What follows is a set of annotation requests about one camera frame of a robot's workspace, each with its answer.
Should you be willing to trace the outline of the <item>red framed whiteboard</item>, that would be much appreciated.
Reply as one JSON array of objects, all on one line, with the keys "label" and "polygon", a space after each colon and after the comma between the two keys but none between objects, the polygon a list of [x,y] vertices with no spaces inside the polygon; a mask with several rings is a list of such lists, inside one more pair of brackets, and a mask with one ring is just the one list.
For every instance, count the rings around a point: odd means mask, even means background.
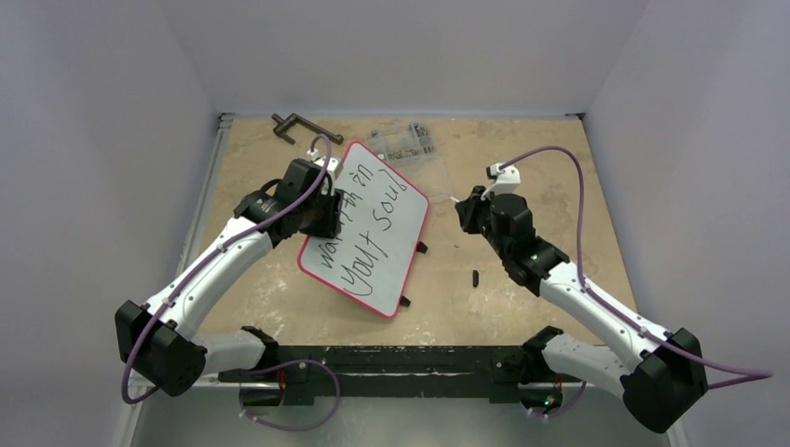
[{"label": "red framed whiteboard", "polygon": [[345,192],[340,234],[307,237],[297,264],[320,283],[392,318],[401,305],[429,199],[361,142],[344,153],[336,186]]}]

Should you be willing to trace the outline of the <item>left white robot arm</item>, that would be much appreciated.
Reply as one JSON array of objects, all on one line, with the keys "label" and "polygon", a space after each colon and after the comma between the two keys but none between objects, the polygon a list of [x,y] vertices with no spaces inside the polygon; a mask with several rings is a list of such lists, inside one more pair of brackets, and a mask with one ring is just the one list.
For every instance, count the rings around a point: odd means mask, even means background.
[{"label": "left white robot arm", "polygon": [[129,379],[137,373],[150,390],[176,397],[206,374],[240,370],[265,381],[278,368],[276,342],[244,326],[220,335],[198,335],[214,306],[257,261],[298,233],[339,235],[343,190],[336,185],[336,157],[296,158],[284,175],[244,196],[217,238],[176,279],[142,305],[125,302],[115,314],[124,363],[122,399],[132,404]]}]

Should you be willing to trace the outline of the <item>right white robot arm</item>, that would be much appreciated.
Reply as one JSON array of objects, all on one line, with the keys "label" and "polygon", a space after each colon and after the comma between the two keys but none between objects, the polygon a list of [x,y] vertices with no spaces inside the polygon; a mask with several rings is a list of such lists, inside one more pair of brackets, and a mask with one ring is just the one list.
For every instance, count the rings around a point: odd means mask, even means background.
[{"label": "right white robot arm", "polygon": [[525,344],[523,365],[532,377],[574,376],[621,399],[646,429],[664,433],[709,384],[692,332],[671,332],[632,311],[584,278],[577,264],[536,233],[526,200],[490,194],[480,185],[455,204],[463,232],[491,246],[510,280],[575,318],[599,340],[588,345],[546,327]]}]

